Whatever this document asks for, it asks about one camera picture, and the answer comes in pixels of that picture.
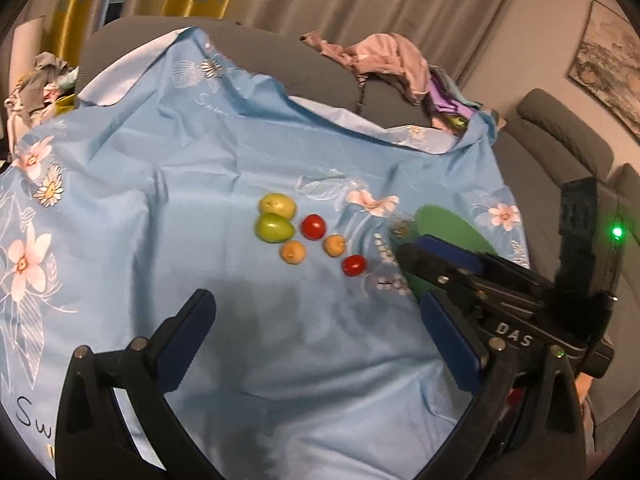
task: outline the screw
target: screw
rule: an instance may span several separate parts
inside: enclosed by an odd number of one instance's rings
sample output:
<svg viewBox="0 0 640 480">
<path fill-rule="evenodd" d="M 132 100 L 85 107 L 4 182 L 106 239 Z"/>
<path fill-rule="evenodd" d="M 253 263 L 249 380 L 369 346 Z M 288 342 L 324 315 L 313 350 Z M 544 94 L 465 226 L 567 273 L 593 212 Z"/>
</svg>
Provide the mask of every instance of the screw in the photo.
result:
<svg viewBox="0 0 640 480">
<path fill-rule="evenodd" d="M 140 352 L 142 349 L 146 348 L 147 343 L 149 343 L 149 341 L 146 339 L 146 337 L 137 337 L 131 342 L 129 346 L 132 350 Z"/>
<path fill-rule="evenodd" d="M 502 352 L 505 348 L 507 348 L 507 343 L 504 342 L 504 339 L 501 337 L 492 337 L 489 339 L 489 346 L 498 352 Z"/>
<path fill-rule="evenodd" d="M 550 348 L 551 355 L 557 357 L 558 359 L 564 356 L 564 350 L 562 350 L 558 345 L 552 345 Z"/>
<path fill-rule="evenodd" d="M 78 359 L 82 359 L 88 351 L 89 351 L 89 348 L 87 346 L 84 346 L 84 345 L 79 346 L 74 350 L 74 357 Z"/>
</svg>

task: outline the small yellow fruit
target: small yellow fruit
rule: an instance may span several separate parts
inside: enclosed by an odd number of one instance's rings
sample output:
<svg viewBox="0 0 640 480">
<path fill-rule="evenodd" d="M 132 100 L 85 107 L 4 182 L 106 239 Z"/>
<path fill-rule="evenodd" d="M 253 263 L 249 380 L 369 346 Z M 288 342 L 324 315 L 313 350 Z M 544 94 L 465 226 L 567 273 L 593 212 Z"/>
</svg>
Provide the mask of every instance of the small yellow fruit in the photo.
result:
<svg viewBox="0 0 640 480">
<path fill-rule="evenodd" d="M 258 204 L 261 213 L 276 213 L 287 220 L 296 215 L 296 203 L 293 199 L 282 193 L 269 193 L 260 199 Z"/>
<path fill-rule="evenodd" d="M 340 235 L 331 235 L 324 239 L 322 248 L 332 258 L 337 258 L 344 252 L 344 238 Z"/>
<path fill-rule="evenodd" d="M 280 248 L 280 257 L 291 265 L 297 265 L 306 257 L 306 247 L 297 240 L 289 240 Z"/>
</svg>

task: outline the pink flower print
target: pink flower print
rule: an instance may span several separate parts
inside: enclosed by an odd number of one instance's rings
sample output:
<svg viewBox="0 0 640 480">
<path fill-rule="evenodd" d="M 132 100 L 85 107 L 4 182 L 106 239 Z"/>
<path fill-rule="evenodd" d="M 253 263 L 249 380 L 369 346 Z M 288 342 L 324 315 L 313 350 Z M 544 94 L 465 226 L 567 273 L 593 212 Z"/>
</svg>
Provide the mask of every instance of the pink flower print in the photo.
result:
<svg viewBox="0 0 640 480">
<path fill-rule="evenodd" d="M 22 243 L 22 240 L 14 240 L 9 246 L 7 257 L 15 264 L 11 297 L 16 303 L 24 298 L 26 282 L 31 283 L 31 286 L 38 292 L 44 291 L 46 279 L 40 268 L 40 263 L 49 249 L 50 242 L 50 234 L 40 235 L 36 239 L 33 224 L 29 222 L 26 243 Z"/>
<path fill-rule="evenodd" d="M 395 195 L 391 195 L 382 200 L 375 200 L 367 189 L 361 189 L 351 191 L 347 195 L 347 202 L 361 205 L 364 211 L 373 216 L 385 216 L 396 208 L 396 204 L 400 202 L 400 199 Z"/>
<path fill-rule="evenodd" d="M 498 204 L 497 207 L 489 209 L 493 216 L 491 223 L 495 226 L 502 225 L 505 231 L 511 231 L 514 223 L 520 223 L 520 211 L 514 205 Z"/>
<path fill-rule="evenodd" d="M 51 153 L 49 143 L 52 140 L 53 137 L 45 137 L 32 144 L 27 153 L 18 153 L 13 162 L 14 166 L 23 170 L 32 181 L 37 180 L 42 170 L 40 163 Z"/>
</svg>

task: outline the blue gripper pad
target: blue gripper pad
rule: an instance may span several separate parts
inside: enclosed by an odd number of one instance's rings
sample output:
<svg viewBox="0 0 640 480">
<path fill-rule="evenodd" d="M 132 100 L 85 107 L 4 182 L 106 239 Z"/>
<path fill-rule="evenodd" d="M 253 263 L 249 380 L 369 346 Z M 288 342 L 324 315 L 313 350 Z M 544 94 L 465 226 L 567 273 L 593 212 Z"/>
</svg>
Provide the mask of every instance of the blue gripper pad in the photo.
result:
<svg viewBox="0 0 640 480">
<path fill-rule="evenodd" d="M 216 300 L 208 290 L 193 293 L 180 312 L 165 320 L 152 337 L 161 348 L 155 362 L 158 389 L 175 391 L 216 320 Z"/>
<path fill-rule="evenodd" d="M 441 291 L 435 291 L 422 296 L 420 317 L 458 387 L 476 395 L 481 386 L 482 361 L 488 359 L 488 353 L 473 344 L 475 334 L 465 337 L 472 328 L 466 325 L 462 313 Z"/>
<path fill-rule="evenodd" d="M 421 236 L 414 244 L 425 251 L 450 261 L 456 267 L 468 270 L 472 274 L 480 275 L 484 270 L 482 263 L 474 253 L 465 251 L 435 236 Z"/>
</svg>

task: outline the floral print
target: floral print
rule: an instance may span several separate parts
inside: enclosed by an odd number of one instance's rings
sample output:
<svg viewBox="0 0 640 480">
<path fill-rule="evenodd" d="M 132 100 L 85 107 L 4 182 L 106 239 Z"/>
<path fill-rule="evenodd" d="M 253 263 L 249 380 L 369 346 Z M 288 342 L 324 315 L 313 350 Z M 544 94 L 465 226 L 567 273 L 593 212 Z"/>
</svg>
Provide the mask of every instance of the floral print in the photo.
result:
<svg viewBox="0 0 640 480">
<path fill-rule="evenodd" d="M 410 126 L 407 126 L 406 129 L 409 133 L 409 137 L 415 140 L 423 140 L 424 133 L 427 131 L 426 128 L 423 128 L 421 126 L 415 126 L 413 124 L 411 124 Z"/>
<path fill-rule="evenodd" d="M 205 58 L 205 60 L 201 63 L 200 69 L 204 74 L 204 77 L 222 77 L 223 70 L 220 63 L 211 59 L 210 57 Z"/>
<path fill-rule="evenodd" d="M 57 164 L 52 164 L 44 177 L 42 185 L 34 193 L 33 197 L 37 199 L 44 207 L 56 205 L 62 199 L 62 170 Z"/>
<path fill-rule="evenodd" d="M 22 301 L 27 282 L 38 292 L 44 291 L 46 278 L 40 263 L 49 249 L 50 242 L 50 234 L 36 238 L 33 223 L 29 222 L 26 242 L 14 240 L 9 246 L 7 257 L 15 264 L 12 269 L 15 275 L 11 284 L 11 297 L 16 303 Z"/>
<path fill-rule="evenodd" d="M 38 142 L 34 142 L 28 152 L 18 152 L 13 165 L 23 170 L 27 174 L 27 177 L 35 182 L 39 179 L 40 173 L 42 172 L 42 161 L 51 153 L 49 143 L 52 140 L 53 137 L 46 137 Z"/>
<path fill-rule="evenodd" d="M 334 210 L 342 211 L 350 191 L 367 189 L 367 183 L 363 180 L 350 178 L 335 169 L 327 173 L 328 176 L 322 178 L 300 175 L 296 181 L 296 191 L 312 200 L 334 200 Z"/>
<path fill-rule="evenodd" d="M 382 200 L 375 200 L 369 190 L 360 189 L 351 191 L 347 195 L 347 202 L 358 204 L 370 215 L 381 217 L 393 212 L 400 199 L 395 195 L 391 195 Z"/>
<path fill-rule="evenodd" d="M 202 69 L 193 61 L 176 61 L 171 70 L 171 79 L 176 88 L 196 86 L 203 78 Z"/>
<path fill-rule="evenodd" d="M 396 218 L 391 224 L 391 233 L 399 240 L 407 238 L 410 232 L 410 223 L 411 222 L 405 218 Z"/>
<path fill-rule="evenodd" d="M 514 264 L 518 264 L 525 269 L 530 268 L 529 258 L 527 258 L 527 251 L 525 248 L 516 240 L 511 240 L 509 243 L 511 249 L 513 250 L 513 254 L 510 256 L 510 260 Z"/>
<path fill-rule="evenodd" d="M 502 225 L 505 231 L 511 231 L 514 223 L 520 223 L 520 211 L 514 205 L 499 203 L 496 207 L 489 209 L 494 226 Z"/>
<path fill-rule="evenodd" d="M 411 294 L 409 285 L 402 274 L 394 274 L 387 278 L 386 276 L 379 276 L 376 283 L 377 290 L 392 290 L 400 296 L 407 296 Z"/>
<path fill-rule="evenodd" d="M 382 241 L 382 235 L 380 233 L 375 233 L 373 237 L 374 237 L 374 243 L 378 248 L 378 251 L 380 252 L 380 258 L 382 258 L 382 262 L 384 264 L 397 265 L 394 252 L 391 250 L 391 248 L 386 246 L 385 243 Z"/>
</svg>

